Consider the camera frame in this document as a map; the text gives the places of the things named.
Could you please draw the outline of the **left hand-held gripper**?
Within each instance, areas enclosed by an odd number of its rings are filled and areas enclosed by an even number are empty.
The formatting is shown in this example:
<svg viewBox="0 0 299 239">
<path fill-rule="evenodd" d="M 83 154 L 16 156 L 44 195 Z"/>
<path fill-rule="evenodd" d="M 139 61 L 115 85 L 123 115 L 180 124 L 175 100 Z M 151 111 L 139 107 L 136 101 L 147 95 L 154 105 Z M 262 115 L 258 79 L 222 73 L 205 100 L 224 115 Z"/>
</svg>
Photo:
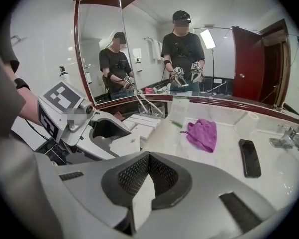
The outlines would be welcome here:
<svg viewBox="0 0 299 239">
<path fill-rule="evenodd" d="M 103 136 L 130 134 L 120 120 L 98 112 L 91 101 L 63 80 L 38 97 L 38 115 L 43 128 L 60 147 L 76 147 L 95 161 L 119 157 L 110 151 L 113 138 Z"/>
</svg>

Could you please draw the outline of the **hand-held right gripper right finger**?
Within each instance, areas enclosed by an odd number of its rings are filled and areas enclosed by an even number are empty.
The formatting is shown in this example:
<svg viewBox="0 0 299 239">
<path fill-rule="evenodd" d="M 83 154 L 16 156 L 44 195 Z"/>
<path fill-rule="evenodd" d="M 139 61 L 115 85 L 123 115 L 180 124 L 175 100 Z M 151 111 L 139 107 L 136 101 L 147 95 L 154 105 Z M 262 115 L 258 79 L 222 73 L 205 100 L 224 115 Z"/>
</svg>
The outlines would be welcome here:
<svg viewBox="0 0 299 239">
<path fill-rule="evenodd" d="M 263 239 L 275 208 L 257 191 L 224 170 L 161 154 L 192 177 L 189 193 L 174 207 L 154 210 L 138 239 Z"/>
</svg>

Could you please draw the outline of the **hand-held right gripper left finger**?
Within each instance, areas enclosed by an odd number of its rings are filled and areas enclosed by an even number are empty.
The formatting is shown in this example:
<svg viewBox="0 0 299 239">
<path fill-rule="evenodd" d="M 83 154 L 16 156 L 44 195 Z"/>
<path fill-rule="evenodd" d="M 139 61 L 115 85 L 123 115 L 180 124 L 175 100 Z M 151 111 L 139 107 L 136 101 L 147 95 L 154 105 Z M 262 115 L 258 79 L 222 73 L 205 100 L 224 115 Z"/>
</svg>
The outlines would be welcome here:
<svg viewBox="0 0 299 239">
<path fill-rule="evenodd" d="M 108 227 L 133 234 L 150 215 L 148 158 L 143 153 L 57 168 L 76 200 Z"/>
</svg>

